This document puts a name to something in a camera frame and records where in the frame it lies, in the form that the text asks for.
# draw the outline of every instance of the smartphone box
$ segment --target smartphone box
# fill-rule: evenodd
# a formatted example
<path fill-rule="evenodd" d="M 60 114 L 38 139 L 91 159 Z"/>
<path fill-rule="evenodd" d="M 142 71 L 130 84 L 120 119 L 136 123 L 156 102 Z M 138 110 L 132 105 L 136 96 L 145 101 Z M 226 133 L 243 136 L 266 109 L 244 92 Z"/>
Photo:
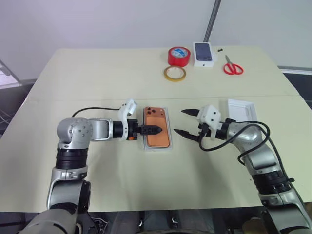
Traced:
<path fill-rule="evenodd" d="M 168 109 L 166 107 L 161 107 L 166 116 L 166 124 L 167 124 L 167 130 L 168 130 L 168 137 L 169 137 L 169 146 L 167 148 L 159 148 L 159 147 L 150 147 L 147 144 L 147 136 L 144 136 L 144 150 L 146 151 L 167 151 L 172 149 L 172 139 L 171 139 L 171 129 L 170 129 L 170 124 L 169 124 L 169 116 L 168 116 Z M 143 119 L 145 119 L 145 112 L 143 109 Z"/>
<path fill-rule="evenodd" d="M 218 56 L 212 51 L 210 42 L 193 42 L 194 67 L 213 67 L 217 59 Z"/>

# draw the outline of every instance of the beige tabletop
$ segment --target beige tabletop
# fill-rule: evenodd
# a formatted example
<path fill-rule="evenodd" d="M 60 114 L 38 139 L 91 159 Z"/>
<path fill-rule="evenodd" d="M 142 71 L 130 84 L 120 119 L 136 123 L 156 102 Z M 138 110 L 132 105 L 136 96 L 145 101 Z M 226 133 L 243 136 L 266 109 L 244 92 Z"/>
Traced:
<path fill-rule="evenodd" d="M 240 76 L 245 82 L 239 81 L 239 76 L 225 76 L 221 70 L 224 62 L 221 61 L 223 59 L 219 54 L 219 62 L 214 68 L 197 71 L 189 65 L 186 68 L 187 78 L 179 83 L 171 83 L 161 74 L 162 69 L 166 67 L 165 62 L 155 64 L 157 61 L 155 58 L 151 59 L 151 63 L 146 61 L 142 63 L 138 60 L 140 54 L 147 55 L 154 51 L 151 55 L 161 55 L 166 53 L 168 48 L 58 51 L 0 139 L 0 211 L 41 212 L 46 209 L 51 169 L 56 162 L 57 124 L 71 116 L 77 109 L 88 106 L 119 107 L 120 100 L 128 97 L 136 98 L 138 108 L 132 117 L 138 118 L 140 122 L 145 106 L 168 108 L 173 149 L 168 152 L 145 152 L 142 137 L 139 137 L 138 141 L 91 142 L 87 160 L 89 166 L 87 180 L 92 184 L 89 211 L 261 205 L 251 176 L 236 160 L 239 152 L 233 145 L 227 145 L 218 151 L 204 152 L 195 142 L 184 139 L 173 131 L 173 128 L 185 129 L 193 134 L 198 131 L 195 117 L 181 113 L 182 109 L 212 104 L 221 111 L 222 118 L 228 117 L 229 98 L 251 101 L 255 104 L 258 119 L 270 126 L 272 139 L 279 149 L 288 175 L 296 179 L 294 185 L 303 200 L 312 201 L 310 109 L 260 49 L 256 47 L 223 47 L 223 49 L 223 54 L 226 53 L 232 60 L 235 59 L 245 71 L 248 70 L 247 67 L 254 66 L 258 72 L 254 74 L 249 71 L 248 76 L 246 74 Z M 122 58 L 124 57 L 122 55 L 126 56 L 128 52 L 136 54 L 138 64 L 151 68 L 150 77 L 144 77 L 142 74 L 132 79 L 120 77 L 119 69 L 116 69 L 114 74 L 112 67 L 120 66 L 125 72 L 124 68 L 127 66 L 121 65 L 120 61 L 116 60 L 113 64 L 109 60 L 114 51 L 121 54 Z M 83 54 L 92 57 L 92 62 L 90 61 L 88 65 L 85 64 L 87 59 L 78 59 L 83 58 Z M 251 54 L 255 58 L 262 59 L 258 59 L 253 65 L 246 58 Z M 69 58 L 73 59 L 73 64 L 70 64 Z M 71 69 L 65 71 L 65 62 Z M 130 68 L 132 74 L 135 73 L 135 69 L 138 74 L 143 72 L 139 66 L 135 66 L 135 62 L 129 62 L 134 66 Z M 94 66 L 97 69 L 90 69 L 92 63 L 96 63 Z M 159 75 L 155 75 L 155 66 L 159 70 Z M 83 79 L 83 75 L 91 70 L 93 75 Z M 105 76 L 103 70 L 106 70 L 109 76 Z M 118 87 L 118 84 L 123 88 L 127 87 L 125 83 L 120 82 L 121 80 L 124 82 L 128 80 L 128 85 L 135 91 L 120 89 L 115 90 L 114 94 L 113 88 Z M 142 83 L 134 86 L 129 80 L 136 82 L 141 80 Z M 241 82 L 242 85 L 233 85 L 235 84 L 233 80 Z M 110 85 L 109 88 L 98 87 L 105 82 Z M 186 92 L 187 86 L 184 82 L 189 82 L 194 89 Z M 209 90 L 206 93 L 202 82 Z M 252 82 L 258 82 L 256 84 L 258 87 L 252 85 Z M 137 92 L 139 89 L 148 89 L 150 84 L 153 84 L 151 86 L 155 91 Z M 162 86 L 163 91 L 156 92 L 156 89 Z M 219 90 L 219 95 L 211 86 Z M 116 112 L 102 110 L 86 111 L 80 113 L 78 117 L 117 119 Z M 215 146 L 221 142 L 207 139 L 205 146 Z"/>

